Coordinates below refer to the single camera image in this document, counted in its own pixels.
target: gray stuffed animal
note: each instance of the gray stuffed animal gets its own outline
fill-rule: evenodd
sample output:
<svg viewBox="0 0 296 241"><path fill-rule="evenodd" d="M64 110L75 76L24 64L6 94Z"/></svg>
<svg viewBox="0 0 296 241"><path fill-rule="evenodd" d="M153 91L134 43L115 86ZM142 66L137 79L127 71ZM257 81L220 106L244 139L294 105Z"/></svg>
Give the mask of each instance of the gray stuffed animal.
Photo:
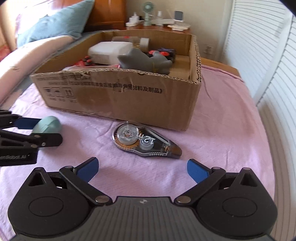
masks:
<svg viewBox="0 0 296 241"><path fill-rule="evenodd" d="M138 48L132 48L127 55L118 55L120 67L123 69L136 69L140 71L166 74L170 73L173 63L158 51L149 58Z"/></svg>

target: green fan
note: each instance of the green fan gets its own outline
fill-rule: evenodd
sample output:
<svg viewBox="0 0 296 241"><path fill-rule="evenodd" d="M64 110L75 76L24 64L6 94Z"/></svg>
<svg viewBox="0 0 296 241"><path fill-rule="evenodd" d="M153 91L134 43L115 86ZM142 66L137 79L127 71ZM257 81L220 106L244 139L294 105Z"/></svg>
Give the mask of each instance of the green fan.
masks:
<svg viewBox="0 0 296 241"><path fill-rule="evenodd" d="M154 9L154 4L152 2L145 2L142 5L142 10L145 13L145 18L144 18L144 26L151 26L151 18L150 18L150 13Z"/></svg>

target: white plastic bottle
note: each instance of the white plastic bottle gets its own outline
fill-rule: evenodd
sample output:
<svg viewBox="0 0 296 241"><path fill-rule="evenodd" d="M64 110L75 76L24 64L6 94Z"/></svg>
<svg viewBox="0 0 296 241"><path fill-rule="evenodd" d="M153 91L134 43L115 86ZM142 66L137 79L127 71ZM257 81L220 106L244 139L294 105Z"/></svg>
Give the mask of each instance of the white plastic bottle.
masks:
<svg viewBox="0 0 296 241"><path fill-rule="evenodd" d="M163 13L162 13L162 11L158 11L158 13L157 13L156 26L163 26Z"/></svg>

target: white box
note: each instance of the white box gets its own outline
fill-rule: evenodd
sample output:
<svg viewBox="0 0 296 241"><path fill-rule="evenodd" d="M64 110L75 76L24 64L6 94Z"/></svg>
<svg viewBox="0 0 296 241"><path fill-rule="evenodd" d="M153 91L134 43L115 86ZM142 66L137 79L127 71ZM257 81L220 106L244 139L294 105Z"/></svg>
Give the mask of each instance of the white box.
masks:
<svg viewBox="0 0 296 241"><path fill-rule="evenodd" d="M132 49L130 42L100 42L88 50L88 55L94 63L119 64L118 55L126 55Z"/></svg>

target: pink blanket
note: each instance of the pink blanket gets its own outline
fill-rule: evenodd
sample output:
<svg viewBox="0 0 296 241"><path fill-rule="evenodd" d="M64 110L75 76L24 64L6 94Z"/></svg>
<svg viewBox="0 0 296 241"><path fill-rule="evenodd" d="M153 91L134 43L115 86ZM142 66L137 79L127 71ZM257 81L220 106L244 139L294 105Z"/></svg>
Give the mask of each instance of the pink blanket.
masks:
<svg viewBox="0 0 296 241"><path fill-rule="evenodd" d="M77 166L95 156L99 173L90 184L115 200L116 196L170 196L172 199L196 183L186 171L194 158L208 167L229 172L250 167L274 196L274 172L269 146L258 111L241 79L222 70L202 67L203 83L194 114L186 132L152 127L182 148L179 160L142 158L119 150L111 134L119 123L96 117L52 110L45 106L32 85L12 107L14 114L44 118L56 116L63 124L63 143L39 151L36 165L0 168L0 237L10 239L14 232L7 209L16 192L35 167L47 171ZM14 130L29 134L28 131Z"/></svg>

